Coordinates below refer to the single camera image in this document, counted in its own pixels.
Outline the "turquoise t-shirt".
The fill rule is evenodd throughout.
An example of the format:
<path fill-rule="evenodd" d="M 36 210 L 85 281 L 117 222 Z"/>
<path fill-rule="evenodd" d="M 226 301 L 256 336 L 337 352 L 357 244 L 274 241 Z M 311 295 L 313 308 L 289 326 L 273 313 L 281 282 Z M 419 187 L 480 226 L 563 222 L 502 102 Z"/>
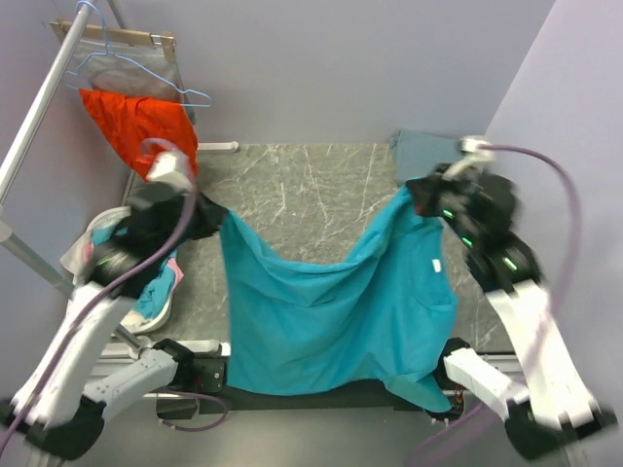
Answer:
<path fill-rule="evenodd" d="M 238 215 L 220 232 L 234 349 L 330 348 L 438 359 L 458 300 L 445 272 L 442 223 L 422 218 L 406 189 L 381 210 L 345 258 L 319 265 L 281 259 Z"/>

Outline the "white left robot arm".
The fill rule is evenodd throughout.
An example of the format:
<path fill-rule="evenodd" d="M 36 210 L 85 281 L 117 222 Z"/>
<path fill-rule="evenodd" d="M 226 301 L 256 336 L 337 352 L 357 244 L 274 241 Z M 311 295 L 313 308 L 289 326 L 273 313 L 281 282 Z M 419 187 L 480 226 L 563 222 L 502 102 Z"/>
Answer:
<path fill-rule="evenodd" d="M 67 317 L 37 370 L 1 403 L 1 423 L 62 461 L 84 456 L 107 422 L 151 392 L 191 396 L 196 354 L 178 341 L 146 344 L 133 363 L 99 381 L 89 377 L 114 329 L 135 307 L 177 247 L 216 234 L 225 207 L 203 194 L 136 200 L 96 244 Z"/>

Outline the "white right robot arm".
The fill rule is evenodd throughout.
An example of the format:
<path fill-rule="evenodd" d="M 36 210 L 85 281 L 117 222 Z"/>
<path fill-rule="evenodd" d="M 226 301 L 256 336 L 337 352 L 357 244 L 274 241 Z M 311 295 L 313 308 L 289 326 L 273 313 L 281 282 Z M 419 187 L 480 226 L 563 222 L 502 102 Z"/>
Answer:
<path fill-rule="evenodd" d="M 525 380 L 512 380 L 456 341 L 429 361 L 428 379 L 470 391 L 503 421 L 511 445 L 528 461 L 617 426 L 614 411 L 600 405 L 575 369 L 537 260 L 513 231 L 513 183 L 476 169 L 448 178 L 446 168 L 440 164 L 405 186 L 417 214 L 444 220 L 465 246 L 469 271 L 501 320 Z"/>

